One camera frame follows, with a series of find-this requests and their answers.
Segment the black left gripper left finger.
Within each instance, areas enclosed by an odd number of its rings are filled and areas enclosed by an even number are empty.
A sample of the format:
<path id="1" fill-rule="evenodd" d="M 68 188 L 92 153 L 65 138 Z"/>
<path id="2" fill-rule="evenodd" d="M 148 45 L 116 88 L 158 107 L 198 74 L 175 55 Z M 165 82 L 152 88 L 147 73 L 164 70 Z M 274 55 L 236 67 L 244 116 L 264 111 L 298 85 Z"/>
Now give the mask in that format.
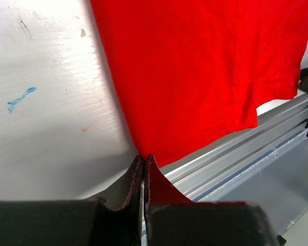
<path id="1" fill-rule="evenodd" d="M 0 201 L 0 245 L 141 245 L 143 164 L 86 199 Z"/>

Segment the bright red t shirt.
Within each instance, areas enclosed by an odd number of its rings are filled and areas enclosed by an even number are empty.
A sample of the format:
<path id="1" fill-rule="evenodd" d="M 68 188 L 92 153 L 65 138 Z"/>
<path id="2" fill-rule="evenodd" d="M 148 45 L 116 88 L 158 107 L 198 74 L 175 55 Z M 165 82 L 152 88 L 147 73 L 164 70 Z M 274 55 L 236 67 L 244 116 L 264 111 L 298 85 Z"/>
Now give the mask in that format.
<path id="1" fill-rule="evenodd" d="M 133 143 L 163 167 L 297 95 L 308 1 L 91 1 Z"/>

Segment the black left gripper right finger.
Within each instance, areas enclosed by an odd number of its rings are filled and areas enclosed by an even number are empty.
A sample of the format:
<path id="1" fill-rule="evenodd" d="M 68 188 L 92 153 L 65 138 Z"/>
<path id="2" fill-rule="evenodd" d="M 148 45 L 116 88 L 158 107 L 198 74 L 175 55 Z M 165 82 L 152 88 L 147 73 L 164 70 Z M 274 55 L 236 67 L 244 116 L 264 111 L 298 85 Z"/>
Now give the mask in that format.
<path id="1" fill-rule="evenodd" d="M 162 174 L 153 155 L 144 167 L 148 245 L 278 245 L 257 204 L 193 202 Z"/>

